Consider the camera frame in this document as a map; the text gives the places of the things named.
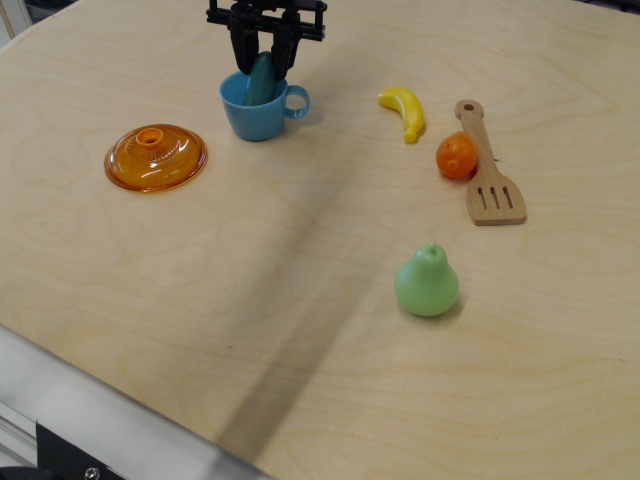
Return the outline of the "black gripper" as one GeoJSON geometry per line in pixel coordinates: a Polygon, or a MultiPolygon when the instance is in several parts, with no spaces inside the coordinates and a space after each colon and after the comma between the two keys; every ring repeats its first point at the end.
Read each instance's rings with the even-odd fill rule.
{"type": "Polygon", "coordinates": [[[210,1],[207,21],[224,25],[230,33],[238,69],[250,74],[259,53],[259,33],[273,34],[272,63],[276,79],[284,79],[295,62],[301,39],[325,37],[323,1],[232,1],[229,6],[210,1]]]}

